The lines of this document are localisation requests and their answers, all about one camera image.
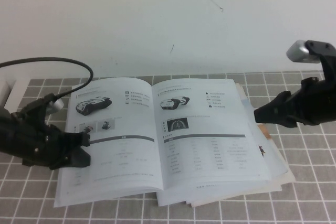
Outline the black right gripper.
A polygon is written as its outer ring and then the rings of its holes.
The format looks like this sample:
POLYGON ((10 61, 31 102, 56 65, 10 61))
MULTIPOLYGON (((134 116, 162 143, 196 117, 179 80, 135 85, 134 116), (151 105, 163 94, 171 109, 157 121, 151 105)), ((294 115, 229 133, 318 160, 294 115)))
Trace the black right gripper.
POLYGON ((300 90, 283 91, 254 111, 255 121, 284 127, 319 125, 335 121, 335 81, 310 77, 301 81, 300 90))

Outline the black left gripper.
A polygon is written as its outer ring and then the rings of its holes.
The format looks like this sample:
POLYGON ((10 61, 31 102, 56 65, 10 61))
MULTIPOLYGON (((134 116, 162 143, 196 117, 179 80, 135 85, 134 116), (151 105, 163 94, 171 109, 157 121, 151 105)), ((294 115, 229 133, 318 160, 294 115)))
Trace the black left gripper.
POLYGON ((28 166, 50 169, 88 167, 91 156, 81 146, 90 146, 90 135, 85 132, 64 133, 56 126, 47 125, 46 111, 46 104, 31 103, 14 114, 11 154, 28 166))

